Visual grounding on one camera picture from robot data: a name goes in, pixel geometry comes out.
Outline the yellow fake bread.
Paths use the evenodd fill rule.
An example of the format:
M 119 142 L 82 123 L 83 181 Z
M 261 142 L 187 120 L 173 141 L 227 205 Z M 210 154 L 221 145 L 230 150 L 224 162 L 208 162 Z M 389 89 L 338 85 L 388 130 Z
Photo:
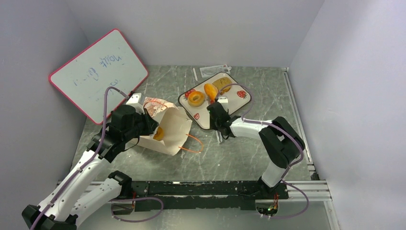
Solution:
M 230 91 L 231 87 L 230 84 L 232 83 L 229 77 L 222 77 L 213 82 L 213 85 L 219 90 L 220 94 L 223 95 L 224 93 Z

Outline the metal tongs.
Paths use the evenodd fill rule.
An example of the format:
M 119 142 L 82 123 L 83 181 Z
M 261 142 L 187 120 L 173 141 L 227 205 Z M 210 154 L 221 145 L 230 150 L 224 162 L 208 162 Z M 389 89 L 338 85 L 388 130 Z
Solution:
M 223 142 L 223 137 L 222 137 L 221 132 L 216 130 L 215 133 L 216 133 L 216 138 L 217 138 L 218 144 L 221 144 Z

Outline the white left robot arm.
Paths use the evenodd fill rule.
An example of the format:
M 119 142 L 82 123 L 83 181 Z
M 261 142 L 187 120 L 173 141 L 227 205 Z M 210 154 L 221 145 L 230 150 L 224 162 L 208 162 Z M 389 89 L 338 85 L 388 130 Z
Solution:
M 31 230 L 75 230 L 90 215 L 113 199 L 133 195 L 132 179 L 114 171 L 97 188 L 84 194 L 93 179 L 106 168 L 126 143 L 134 138 L 153 135 L 159 123 L 143 109 L 120 105 L 109 123 L 93 137 L 74 169 L 62 183 L 38 205 L 28 205 L 22 217 Z

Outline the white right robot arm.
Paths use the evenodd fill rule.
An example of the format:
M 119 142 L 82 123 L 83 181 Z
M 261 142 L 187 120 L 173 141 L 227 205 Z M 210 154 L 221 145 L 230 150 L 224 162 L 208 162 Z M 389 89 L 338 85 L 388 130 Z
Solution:
M 252 138 L 262 141 L 270 163 L 260 177 L 259 194 L 271 198 L 278 185 L 292 166 L 304 158 L 305 143 L 281 116 L 273 120 L 259 121 L 240 116 L 231 117 L 224 107 L 215 102 L 207 107 L 210 129 L 218 131 L 224 139 Z

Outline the orange fake bread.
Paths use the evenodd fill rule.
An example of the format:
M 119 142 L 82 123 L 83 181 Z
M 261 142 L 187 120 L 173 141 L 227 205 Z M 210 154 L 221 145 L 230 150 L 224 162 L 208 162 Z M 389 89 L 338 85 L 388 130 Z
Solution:
M 214 103 L 215 98 L 218 94 L 218 88 L 211 83 L 206 83 L 203 88 L 206 95 L 208 96 L 209 103 Z

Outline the white paper bag orange handles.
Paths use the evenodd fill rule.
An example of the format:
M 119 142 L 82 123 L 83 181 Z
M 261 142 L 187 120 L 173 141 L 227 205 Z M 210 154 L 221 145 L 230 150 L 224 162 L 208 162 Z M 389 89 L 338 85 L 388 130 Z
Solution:
M 138 142 L 138 146 L 170 156 L 176 155 L 180 150 L 192 153 L 203 151 L 203 143 L 190 134 L 192 120 L 188 118 L 183 107 L 176 106 L 163 99 L 146 97 L 144 108 L 159 123 L 159 127 L 163 128 L 165 135 L 162 141 L 154 140 L 154 135 L 141 136 L 139 141 L 135 138 L 134 141 Z M 192 150 L 184 147 L 188 138 L 197 141 L 200 149 Z

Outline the ring doughnut fake bread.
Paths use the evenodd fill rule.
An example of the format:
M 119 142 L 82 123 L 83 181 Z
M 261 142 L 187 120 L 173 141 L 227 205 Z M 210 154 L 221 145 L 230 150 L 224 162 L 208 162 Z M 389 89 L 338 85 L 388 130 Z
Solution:
M 192 107 L 199 107 L 205 101 L 205 94 L 201 91 L 193 91 L 187 98 L 188 104 Z

